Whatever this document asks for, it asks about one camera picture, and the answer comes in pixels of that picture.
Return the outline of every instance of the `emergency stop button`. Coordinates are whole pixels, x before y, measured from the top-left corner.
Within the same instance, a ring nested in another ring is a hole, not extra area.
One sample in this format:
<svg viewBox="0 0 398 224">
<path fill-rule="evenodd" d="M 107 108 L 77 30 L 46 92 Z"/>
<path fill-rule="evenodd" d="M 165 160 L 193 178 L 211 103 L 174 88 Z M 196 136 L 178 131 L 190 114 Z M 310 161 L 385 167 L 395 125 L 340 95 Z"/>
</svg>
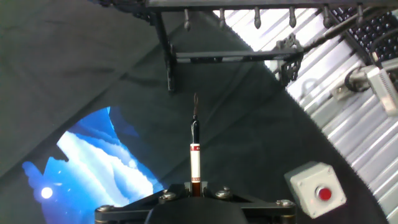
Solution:
<svg viewBox="0 0 398 224">
<path fill-rule="evenodd" d="M 309 162 L 285 174 L 298 207 L 311 218 L 318 218 L 347 201 L 332 166 Z"/>
<path fill-rule="evenodd" d="M 315 191 L 315 195 L 320 200 L 327 202 L 331 199 L 331 190 L 328 187 L 318 187 Z"/>
</svg>

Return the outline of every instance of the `red button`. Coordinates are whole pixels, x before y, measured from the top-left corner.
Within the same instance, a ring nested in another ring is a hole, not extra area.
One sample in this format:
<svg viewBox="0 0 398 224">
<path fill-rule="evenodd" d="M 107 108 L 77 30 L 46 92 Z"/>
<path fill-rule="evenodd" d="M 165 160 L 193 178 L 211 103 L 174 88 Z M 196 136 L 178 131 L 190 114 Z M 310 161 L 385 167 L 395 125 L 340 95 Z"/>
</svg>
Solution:
<svg viewBox="0 0 398 224">
<path fill-rule="evenodd" d="M 328 201 L 331 198 L 331 190 L 327 187 L 319 189 L 318 197 L 320 200 Z"/>
</svg>

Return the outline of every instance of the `keyboard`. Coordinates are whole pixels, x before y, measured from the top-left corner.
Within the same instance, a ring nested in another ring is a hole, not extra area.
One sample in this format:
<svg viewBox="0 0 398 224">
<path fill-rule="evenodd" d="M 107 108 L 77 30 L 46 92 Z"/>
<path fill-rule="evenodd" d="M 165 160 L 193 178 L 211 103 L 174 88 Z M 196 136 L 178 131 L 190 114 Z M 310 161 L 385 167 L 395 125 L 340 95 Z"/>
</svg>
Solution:
<svg viewBox="0 0 398 224">
<path fill-rule="evenodd" d="M 335 23 L 340 23 L 356 14 L 356 8 L 337 8 L 330 10 Z M 368 20 L 361 27 L 354 27 L 345 34 L 349 44 L 357 50 L 366 65 L 371 64 L 369 52 L 374 40 L 386 32 L 398 28 L 398 20 L 392 13 L 387 13 Z M 386 61 L 398 57 L 398 34 L 382 41 L 376 49 L 380 61 Z"/>
</svg>

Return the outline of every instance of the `white light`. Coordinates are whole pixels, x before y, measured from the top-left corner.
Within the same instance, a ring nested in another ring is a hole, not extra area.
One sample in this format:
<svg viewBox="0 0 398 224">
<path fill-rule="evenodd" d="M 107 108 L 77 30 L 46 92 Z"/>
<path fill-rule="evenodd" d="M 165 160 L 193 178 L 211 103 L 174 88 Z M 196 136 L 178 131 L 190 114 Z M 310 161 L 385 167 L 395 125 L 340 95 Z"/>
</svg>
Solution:
<svg viewBox="0 0 398 224">
<path fill-rule="evenodd" d="M 49 199 L 52 196 L 52 189 L 50 187 L 45 187 L 42 190 L 42 197 L 44 199 Z"/>
</svg>

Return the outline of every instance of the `metal hook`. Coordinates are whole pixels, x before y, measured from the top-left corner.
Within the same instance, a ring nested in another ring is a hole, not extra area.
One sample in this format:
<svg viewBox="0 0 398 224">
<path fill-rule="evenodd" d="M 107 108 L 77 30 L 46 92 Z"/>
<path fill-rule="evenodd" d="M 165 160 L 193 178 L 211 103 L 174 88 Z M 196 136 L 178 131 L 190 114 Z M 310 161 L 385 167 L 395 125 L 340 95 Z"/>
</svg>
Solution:
<svg viewBox="0 0 398 224">
<path fill-rule="evenodd" d="M 225 22 L 225 11 L 223 8 L 220 9 L 220 28 L 224 29 L 226 25 Z"/>
<path fill-rule="evenodd" d="M 260 9 L 257 6 L 254 8 L 254 25 L 257 29 L 261 27 Z"/>
<path fill-rule="evenodd" d="M 289 8 L 289 12 L 290 12 L 290 19 L 289 19 L 289 25 L 291 26 L 291 28 L 294 28 L 297 24 L 297 20 L 296 20 L 296 15 L 294 14 L 294 6 L 291 6 Z"/>
<path fill-rule="evenodd" d="M 185 22 L 184 22 L 184 28 L 189 31 L 191 29 L 191 23 L 189 22 L 189 11 L 188 9 L 184 10 L 185 14 Z"/>
<path fill-rule="evenodd" d="M 331 20 L 329 17 L 329 6 L 325 5 L 324 9 L 323 9 L 323 26 L 325 26 L 325 28 L 329 29 L 331 27 Z"/>
<path fill-rule="evenodd" d="M 356 22 L 357 22 L 357 25 L 359 25 L 359 26 L 364 22 L 363 5 L 361 3 L 358 4 L 358 20 Z"/>
</svg>

